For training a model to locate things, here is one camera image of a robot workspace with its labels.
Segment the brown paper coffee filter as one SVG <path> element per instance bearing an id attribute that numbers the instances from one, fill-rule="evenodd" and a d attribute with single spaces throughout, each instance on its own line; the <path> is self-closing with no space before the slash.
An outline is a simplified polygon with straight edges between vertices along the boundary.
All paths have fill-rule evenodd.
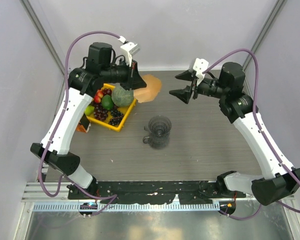
<path id="1" fill-rule="evenodd" d="M 162 82 L 151 74 L 142 76 L 142 79 L 146 83 L 146 87 L 134 90 L 133 96 L 139 103 L 151 102 L 161 91 Z"/>

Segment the clear glass coffee server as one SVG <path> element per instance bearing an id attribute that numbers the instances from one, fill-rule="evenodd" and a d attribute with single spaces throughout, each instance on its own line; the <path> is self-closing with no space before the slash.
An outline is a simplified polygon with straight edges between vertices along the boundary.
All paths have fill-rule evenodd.
<path id="1" fill-rule="evenodd" d="M 153 134 L 149 134 L 143 137 L 142 142 L 144 144 L 148 144 L 153 149 L 160 150 L 169 145 L 170 136 L 169 135 L 156 136 Z"/>

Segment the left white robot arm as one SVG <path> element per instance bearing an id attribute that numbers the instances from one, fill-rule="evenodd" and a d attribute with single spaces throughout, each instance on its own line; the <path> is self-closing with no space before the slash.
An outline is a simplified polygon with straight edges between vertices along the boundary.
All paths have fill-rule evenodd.
<path id="1" fill-rule="evenodd" d="M 125 42 L 120 49 L 123 60 L 116 64 L 112 45 L 94 42 L 89 46 L 84 66 L 75 68 L 69 74 L 68 93 L 48 133 L 40 143 L 33 143 L 30 147 L 35 156 L 80 186 L 79 193 L 86 199 L 96 195 L 96 179 L 81 166 L 80 157 L 69 151 L 84 111 L 104 84 L 120 84 L 125 90 L 146 87 L 138 72 L 138 63 L 132 58 L 139 46 Z"/>

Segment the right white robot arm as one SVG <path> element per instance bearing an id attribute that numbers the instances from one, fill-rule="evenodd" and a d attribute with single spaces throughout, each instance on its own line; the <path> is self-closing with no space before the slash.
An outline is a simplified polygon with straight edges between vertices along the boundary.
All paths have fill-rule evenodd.
<path id="1" fill-rule="evenodd" d="M 246 193 L 253 195 L 263 206 L 293 195 L 300 187 L 300 168 L 295 168 L 280 151 L 257 107 L 253 106 L 253 99 L 244 93 L 246 75 L 243 67 L 236 62 L 226 62 L 218 78 L 207 78 L 202 73 L 207 65 L 206 60 L 196 58 L 191 69 L 175 76 L 191 84 L 184 89 L 170 90 L 169 94 L 186 104 L 198 95 L 217 98 L 220 111 L 244 137 L 261 169 L 261 175 L 237 171 L 219 175 L 217 193 L 222 197 L 228 197 L 234 191 Z"/>

